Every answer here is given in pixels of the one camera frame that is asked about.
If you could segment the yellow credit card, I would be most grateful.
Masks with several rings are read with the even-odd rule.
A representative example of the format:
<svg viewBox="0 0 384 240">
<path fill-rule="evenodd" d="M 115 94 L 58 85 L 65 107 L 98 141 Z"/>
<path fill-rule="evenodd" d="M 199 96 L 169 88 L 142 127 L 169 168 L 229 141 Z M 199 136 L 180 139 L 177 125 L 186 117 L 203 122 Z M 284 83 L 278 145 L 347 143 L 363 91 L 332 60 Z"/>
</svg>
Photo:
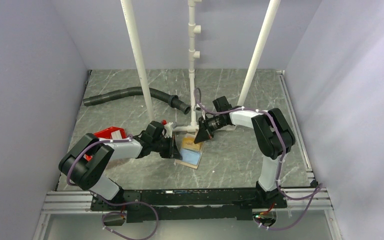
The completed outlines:
<svg viewBox="0 0 384 240">
<path fill-rule="evenodd" d="M 186 150 L 199 152 L 201 150 L 201 143 L 195 143 L 193 137 L 184 137 L 182 140 L 181 147 Z"/>
</svg>

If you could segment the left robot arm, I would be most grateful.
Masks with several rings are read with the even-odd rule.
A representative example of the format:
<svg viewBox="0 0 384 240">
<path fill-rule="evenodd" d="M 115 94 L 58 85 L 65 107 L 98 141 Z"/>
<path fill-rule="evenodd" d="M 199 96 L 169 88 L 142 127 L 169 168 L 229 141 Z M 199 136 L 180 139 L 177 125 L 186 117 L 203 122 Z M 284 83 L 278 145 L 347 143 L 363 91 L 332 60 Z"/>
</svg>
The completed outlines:
<svg viewBox="0 0 384 240">
<path fill-rule="evenodd" d="M 141 159 L 151 153 L 158 153 L 163 159 L 182 159 L 176 146 L 175 122 L 151 121 L 138 135 L 122 139 L 99 138 L 92 133 L 85 134 L 61 159 L 58 169 L 66 176 L 70 186 L 78 186 L 104 199 L 111 210 L 119 209 L 125 203 L 124 189 L 104 175 L 112 160 Z"/>
</svg>

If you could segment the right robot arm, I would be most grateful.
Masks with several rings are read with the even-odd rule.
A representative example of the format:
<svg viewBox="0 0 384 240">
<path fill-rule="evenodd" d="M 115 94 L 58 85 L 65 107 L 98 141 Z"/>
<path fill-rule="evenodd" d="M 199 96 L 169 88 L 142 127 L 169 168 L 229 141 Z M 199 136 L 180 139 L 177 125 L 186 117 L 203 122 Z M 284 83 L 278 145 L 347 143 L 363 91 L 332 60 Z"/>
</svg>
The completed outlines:
<svg viewBox="0 0 384 240">
<path fill-rule="evenodd" d="M 215 112 L 208 111 L 199 100 L 202 110 L 194 143 L 211 140 L 215 132 L 226 126 L 242 126 L 254 131 L 259 150 L 263 154 L 261 174 L 256 183 L 256 203 L 269 207 L 280 195 L 280 173 L 286 155 L 296 143 L 295 135 L 279 108 L 258 110 L 244 106 L 233 107 L 225 96 L 213 101 Z"/>
</svg>

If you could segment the white cards stack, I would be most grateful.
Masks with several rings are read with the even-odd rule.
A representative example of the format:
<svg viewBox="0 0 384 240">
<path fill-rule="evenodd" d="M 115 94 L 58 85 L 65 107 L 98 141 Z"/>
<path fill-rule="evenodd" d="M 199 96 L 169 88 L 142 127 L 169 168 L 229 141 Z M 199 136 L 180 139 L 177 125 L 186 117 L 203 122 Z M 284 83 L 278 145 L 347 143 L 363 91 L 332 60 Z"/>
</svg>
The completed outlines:
<svg viewBox="0 0 384 240">
<path fill-rule="evenodd" d="M 120 130 L 116 130 L 116 131 L 113 131 L 111 133 L 111 139 L 112 140 L 122 140 L 122 139 L 125 139 L 126 137 L 124 136 L 124 134 L 120 131 Z"/>
</svg>

